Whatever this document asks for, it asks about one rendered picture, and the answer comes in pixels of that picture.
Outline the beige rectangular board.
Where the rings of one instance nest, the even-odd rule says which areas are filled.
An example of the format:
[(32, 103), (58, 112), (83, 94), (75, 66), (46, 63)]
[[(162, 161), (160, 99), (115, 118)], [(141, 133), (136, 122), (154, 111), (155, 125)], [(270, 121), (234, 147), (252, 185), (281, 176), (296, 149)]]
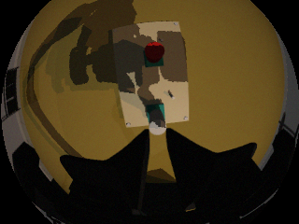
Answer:
[(113, 53), (126, 127), (149, 126), (160, 135), (190, 115), (186, 53), (179, 22), (117, 27)]

